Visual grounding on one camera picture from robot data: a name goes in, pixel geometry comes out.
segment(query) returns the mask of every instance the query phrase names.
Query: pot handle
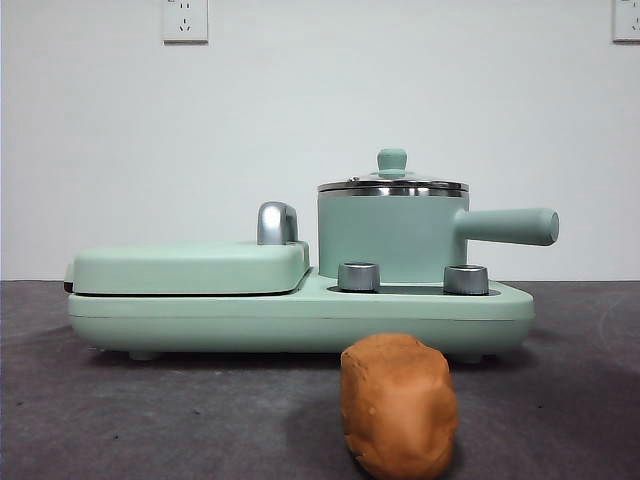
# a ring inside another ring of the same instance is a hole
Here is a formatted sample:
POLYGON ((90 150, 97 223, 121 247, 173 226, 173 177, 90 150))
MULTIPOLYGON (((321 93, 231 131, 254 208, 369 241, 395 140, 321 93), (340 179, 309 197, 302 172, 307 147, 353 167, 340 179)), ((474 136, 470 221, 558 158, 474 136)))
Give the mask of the pot handle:
POLYGON ((468 240, 551 245, 558 239, 558 214, 550 208, 460 212, 456 230, 468 240))

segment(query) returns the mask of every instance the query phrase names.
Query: dark gray table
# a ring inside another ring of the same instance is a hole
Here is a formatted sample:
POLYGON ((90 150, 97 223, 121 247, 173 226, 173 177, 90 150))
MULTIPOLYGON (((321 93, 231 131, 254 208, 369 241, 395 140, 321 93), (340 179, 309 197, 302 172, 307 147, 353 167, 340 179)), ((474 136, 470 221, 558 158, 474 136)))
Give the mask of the dark gray table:
MULTIPOLYGON (((449 479, 640 478, 640 282, 518 282, 523 347, 453 365, 449 479)), ((171 354, 78 339, 58 282, 2 283, 6 479, 362 479, 337 355, 171 354)))

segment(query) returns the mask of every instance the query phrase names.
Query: play dough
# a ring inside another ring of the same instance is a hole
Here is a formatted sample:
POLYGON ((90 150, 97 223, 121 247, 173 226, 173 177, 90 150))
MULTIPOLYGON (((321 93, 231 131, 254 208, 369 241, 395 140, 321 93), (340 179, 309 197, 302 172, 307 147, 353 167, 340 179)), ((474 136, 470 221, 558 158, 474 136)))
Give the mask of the play dough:
POLYGON ((458 425, 449 366, 438 350, 402 333, 357 341, 341 361, 347 445, 379 480, 428 480, 453 452, 458 425))

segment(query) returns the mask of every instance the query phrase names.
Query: wall outlet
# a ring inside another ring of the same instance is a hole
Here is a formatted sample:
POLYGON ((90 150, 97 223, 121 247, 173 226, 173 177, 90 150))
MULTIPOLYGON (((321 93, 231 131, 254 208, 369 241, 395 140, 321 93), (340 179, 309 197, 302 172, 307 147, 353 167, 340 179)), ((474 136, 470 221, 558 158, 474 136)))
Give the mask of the wall outlet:
POLYGON ((640 42, 640 0, 613 0, 613 41, 640 42))
POLYGON ((164 43, 207 43, 208 0, 164 0, 164 43))

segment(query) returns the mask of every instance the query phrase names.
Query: glass lid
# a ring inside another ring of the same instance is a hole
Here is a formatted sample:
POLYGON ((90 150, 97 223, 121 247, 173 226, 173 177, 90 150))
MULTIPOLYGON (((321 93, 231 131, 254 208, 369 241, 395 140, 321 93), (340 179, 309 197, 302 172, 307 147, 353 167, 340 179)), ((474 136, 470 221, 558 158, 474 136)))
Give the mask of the glass lid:
POLYGON ((469 186, 406 170, 407 152, 401 148, 384 148, 378 153, 378 171, 351 177, 345 181, 325 183, 319 192, 363 188, 427 188, 433 190, 469 191, 469 186))

